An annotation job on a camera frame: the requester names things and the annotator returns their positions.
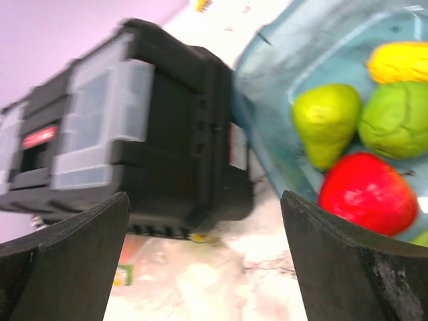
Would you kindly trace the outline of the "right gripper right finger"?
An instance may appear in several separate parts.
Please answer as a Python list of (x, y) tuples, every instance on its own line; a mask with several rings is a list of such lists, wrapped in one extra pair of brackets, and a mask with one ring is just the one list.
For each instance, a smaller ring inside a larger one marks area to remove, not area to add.
[(281, 208), (309, 320), (427, 319), (427, 248), (364, 229), (291, 191)]

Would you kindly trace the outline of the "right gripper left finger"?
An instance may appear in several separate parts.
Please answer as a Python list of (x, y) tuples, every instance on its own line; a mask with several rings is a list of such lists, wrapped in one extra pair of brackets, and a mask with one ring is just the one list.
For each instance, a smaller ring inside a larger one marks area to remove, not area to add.
[(1, 244), (2, 320), (102, 320), (130, 202), (116, 193), (96, 206)]

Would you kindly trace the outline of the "green fake fruit slice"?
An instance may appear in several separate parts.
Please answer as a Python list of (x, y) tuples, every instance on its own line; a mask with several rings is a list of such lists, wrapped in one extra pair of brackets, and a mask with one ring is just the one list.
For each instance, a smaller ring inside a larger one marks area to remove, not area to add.
[(411, 241), (412, 244), (428, 247), (428, 230), (426, 229)]

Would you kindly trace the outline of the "red fake fruit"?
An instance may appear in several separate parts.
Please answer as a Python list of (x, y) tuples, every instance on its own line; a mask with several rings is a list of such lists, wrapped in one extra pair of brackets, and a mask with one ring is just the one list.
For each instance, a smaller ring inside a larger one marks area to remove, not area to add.
[(340, 158), (318, 194), (323, 210), (375, 233), (393, 237), (417, 218), (417, 196), (384, 160), (368, 152)]

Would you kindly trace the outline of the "clear plastic bag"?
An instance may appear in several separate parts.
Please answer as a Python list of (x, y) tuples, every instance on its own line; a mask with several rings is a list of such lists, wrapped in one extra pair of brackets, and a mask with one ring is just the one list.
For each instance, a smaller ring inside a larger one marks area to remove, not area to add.
[(128, 235), (105, 320), (305, 320), (283, 236)]

